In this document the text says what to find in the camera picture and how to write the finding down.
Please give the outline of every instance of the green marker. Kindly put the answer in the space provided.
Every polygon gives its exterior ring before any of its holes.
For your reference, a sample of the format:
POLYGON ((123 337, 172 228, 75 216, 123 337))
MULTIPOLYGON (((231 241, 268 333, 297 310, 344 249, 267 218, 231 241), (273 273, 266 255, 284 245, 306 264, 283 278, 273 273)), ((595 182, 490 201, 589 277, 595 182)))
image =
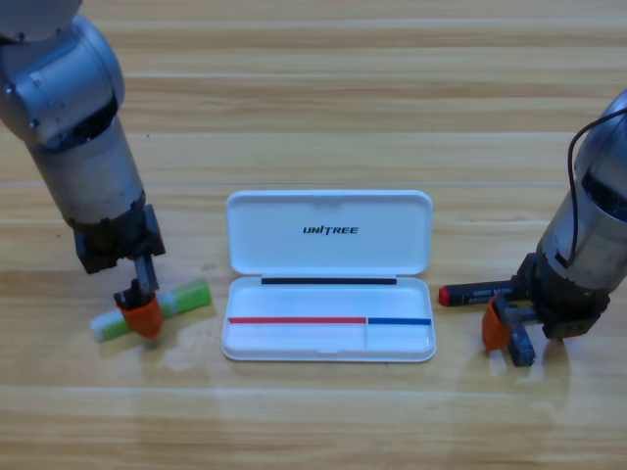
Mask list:
MULTIPOLYGON (((209 284, 198 279, 157 295, 164 320, 212 302, 209 284)), ((121 311, 112 310, 91 320, 91 331, 98 342, 110 341, 130 333, 121 311)))

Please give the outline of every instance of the marker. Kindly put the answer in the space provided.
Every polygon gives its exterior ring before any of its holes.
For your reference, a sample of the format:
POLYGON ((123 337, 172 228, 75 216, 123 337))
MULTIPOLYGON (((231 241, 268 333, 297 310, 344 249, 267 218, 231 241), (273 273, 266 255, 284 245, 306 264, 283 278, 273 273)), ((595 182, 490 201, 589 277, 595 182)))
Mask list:
MULTIPOLYGON (((207 306, 212 301, 209 284, 205 279, 184 284, 157 295, 156 298, 164 319, 179 315, 199 306, 207 306)), ((112 310, 91 320, 91 331, 98 342, 109 341, 130 333, 119 309, 112 310)))
POLYGON ((442 306, 468 306, 486 304, 497 294, 503 294, 508 301, 519 300, 511 281, 453 284, 440 288, 438 297, 442 306))

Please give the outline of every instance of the black cable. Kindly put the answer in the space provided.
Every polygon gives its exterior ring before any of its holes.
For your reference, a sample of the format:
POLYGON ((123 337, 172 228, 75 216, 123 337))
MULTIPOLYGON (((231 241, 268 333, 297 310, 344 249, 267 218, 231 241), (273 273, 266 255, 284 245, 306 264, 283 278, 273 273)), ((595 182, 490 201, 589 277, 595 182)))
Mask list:
POLYGON ((570 255, 568 256, 568 261, 566 262, 566 267, 568 267, 575 260, 575 250, 577 249, 577 237, 579 236, 579 212, 577 208, 577 193, 575 189, 575 175, 572 167, 572 154, 575 150, 575 145, 577 141, 588 132, 593 127, 598 126, 599 124, 603 124, 604 122, 609 121, 610 119, 617 118, 622 115, 627 114, 627 108, 623 108, 622 110, 615 111, 610 113, 609 115, 599 117, 597 120, 594 120, 584 126, 579 132, 575 134, 575 136, 570 141, 570 145, 568 146, 568 183, 570 184, 570 195, 572 197, 572 219, 573 219, 573 227, 572 227, 572 245, 570 246, 570 255))

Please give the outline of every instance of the wood grain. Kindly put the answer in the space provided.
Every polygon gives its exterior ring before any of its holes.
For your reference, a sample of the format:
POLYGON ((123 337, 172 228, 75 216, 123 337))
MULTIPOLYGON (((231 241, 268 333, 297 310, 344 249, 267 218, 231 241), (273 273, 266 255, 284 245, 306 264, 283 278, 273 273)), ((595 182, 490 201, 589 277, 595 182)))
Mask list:
POLYGON ((627 286, 530 369, 486 356, 445 283, 509 277, 566 193, 565 149, 627 84, 622 0, 86 1, 168 253, 214 303, 98 345, 132 265, 86 276, 0 129, 0 469, 627 468, 627 286), (420 189, 435 208, 426 363, 227 360, 224 202, 242 189, 420 189))

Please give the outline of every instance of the red line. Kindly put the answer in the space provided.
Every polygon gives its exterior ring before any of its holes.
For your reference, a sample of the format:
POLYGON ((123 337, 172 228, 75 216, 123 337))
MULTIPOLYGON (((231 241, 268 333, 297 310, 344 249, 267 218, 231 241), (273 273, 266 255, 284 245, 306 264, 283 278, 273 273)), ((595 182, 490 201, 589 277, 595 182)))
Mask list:
POLYGON ((366 323, 361 316, 233 316, 228 319, 229 323, 366 323))

